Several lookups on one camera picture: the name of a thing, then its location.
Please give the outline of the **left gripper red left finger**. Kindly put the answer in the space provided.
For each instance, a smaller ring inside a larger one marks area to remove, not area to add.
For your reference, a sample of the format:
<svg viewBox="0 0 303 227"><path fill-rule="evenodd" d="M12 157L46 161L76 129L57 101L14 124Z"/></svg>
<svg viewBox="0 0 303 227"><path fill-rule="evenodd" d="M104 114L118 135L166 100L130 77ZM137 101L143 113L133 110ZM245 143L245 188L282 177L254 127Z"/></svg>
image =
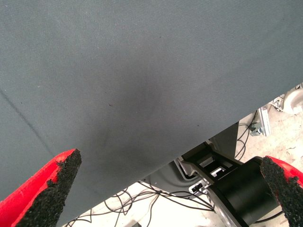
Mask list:
<svg viewBox="0 0 303 227"><path fill-rule="evenodd" d="M54 227L82 163L80 151L60 153L0 202L2 227Z"/></svg>

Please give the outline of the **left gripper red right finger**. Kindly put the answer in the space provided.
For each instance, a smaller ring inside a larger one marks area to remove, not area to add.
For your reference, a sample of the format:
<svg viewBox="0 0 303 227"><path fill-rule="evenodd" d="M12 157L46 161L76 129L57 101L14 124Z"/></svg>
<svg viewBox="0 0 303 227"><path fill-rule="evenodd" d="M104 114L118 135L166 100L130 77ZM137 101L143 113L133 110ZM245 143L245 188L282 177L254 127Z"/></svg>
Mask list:
<svg viewBox="0 0 303 227"><path fill-rule="evenodd" d="M303 225L303 173L287 162L263 157L261 173L272 194L282 207L289 226Z"/></svg>

